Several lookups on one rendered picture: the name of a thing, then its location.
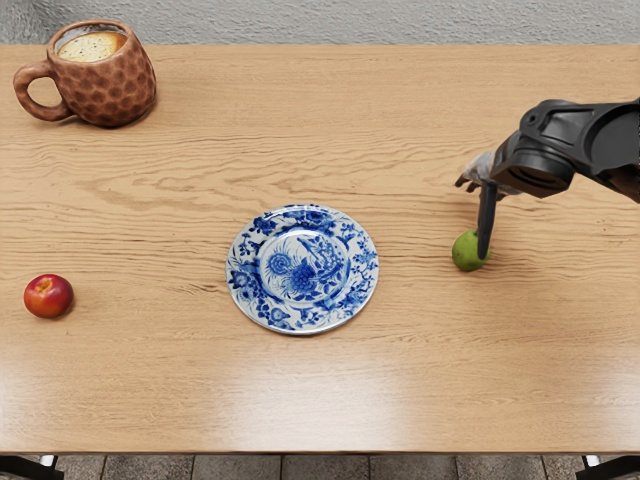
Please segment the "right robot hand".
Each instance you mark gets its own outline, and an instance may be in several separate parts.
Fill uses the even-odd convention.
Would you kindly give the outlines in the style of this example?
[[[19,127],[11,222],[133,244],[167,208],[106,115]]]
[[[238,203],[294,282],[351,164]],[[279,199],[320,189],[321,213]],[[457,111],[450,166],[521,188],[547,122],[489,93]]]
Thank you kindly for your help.
[[[477,256],[481,260],[487,259],[489,255],[497,203],[507,196],[521,194],[515,188],[497,183],[490,178],[496,157],[496,151],[480,154],[465,166],[455,182],[457,188],[466,185],[467,193],[480,189],[476,237],[478,239]]]

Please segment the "green fruit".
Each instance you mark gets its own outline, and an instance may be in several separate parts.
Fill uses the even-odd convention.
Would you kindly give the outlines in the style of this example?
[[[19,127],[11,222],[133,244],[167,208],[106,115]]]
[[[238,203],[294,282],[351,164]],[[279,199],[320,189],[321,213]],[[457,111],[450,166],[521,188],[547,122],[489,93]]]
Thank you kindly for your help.
[[[451,255],[455,265],[464,272],[471,272],[482,268],[490,259],[491,249],[487,250],[485,258],[481,259],[477,252],[478,236],[474,229],[459,235],[452,245]]]

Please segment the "blue and white patterned plate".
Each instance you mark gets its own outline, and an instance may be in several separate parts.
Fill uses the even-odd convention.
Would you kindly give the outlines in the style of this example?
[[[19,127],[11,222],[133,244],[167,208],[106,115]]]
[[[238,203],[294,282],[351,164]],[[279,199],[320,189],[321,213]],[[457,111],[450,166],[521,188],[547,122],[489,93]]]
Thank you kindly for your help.
[[[253,322],[315,335],[359,314],[372,298],[379,259],[366,230],[326,206],[292,204],[249,221],[231,243],[229,293]]]

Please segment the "brown dimpled ceramic mug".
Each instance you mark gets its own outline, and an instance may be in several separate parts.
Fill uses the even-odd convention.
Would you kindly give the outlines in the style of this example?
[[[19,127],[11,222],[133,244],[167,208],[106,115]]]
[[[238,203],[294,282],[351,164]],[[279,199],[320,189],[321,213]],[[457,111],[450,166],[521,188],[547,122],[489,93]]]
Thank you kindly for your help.
[[[60,102],[33,100],[30,84],[53,80]],[[21,67],[13,77],[18,102],[33,117],[60,121],[76,116],[92,125],[115,128],[147,114],[157,95],[156,75],[141,42],[126,24],[79,21],[61,28],[46,46],[46,58]]]

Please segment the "red apple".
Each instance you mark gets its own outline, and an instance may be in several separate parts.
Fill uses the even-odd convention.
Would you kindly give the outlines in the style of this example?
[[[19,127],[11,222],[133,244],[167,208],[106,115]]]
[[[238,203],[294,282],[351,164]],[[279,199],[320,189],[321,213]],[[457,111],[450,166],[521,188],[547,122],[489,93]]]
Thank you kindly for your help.
[[[42,274],[25,287],[23,303],[29,313],[44,319],[65,315],[74,301],[71,283],[56,274]]]

